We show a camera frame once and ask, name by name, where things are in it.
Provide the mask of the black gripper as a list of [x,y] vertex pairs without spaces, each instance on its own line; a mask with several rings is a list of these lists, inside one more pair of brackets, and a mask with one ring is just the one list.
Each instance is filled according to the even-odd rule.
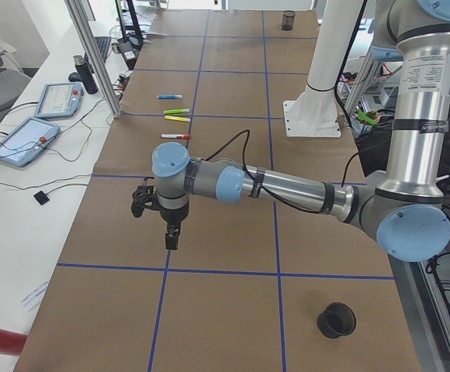
[[178,209],[163,208],[160,215],[167,224],[167,232],[165,233],[165,247],[168,250],[178,249],[179,226],[189,214],[189,205],[184,205]]

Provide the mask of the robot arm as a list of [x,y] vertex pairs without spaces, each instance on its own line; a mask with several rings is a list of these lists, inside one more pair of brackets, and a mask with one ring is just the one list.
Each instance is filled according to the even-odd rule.
[[450,239],[438,189],[441,147],[450,106],[450,1],[381,1],[373,43],[403,58],[384,180],[375,188],[336,186],[229,160],[191,157],[179,143],[152,154],[154,208],[174,250],[189,196],[237,202],[274,198],[304,212],[333,215],[360,228],[389,255],[407,262],[439,254]]

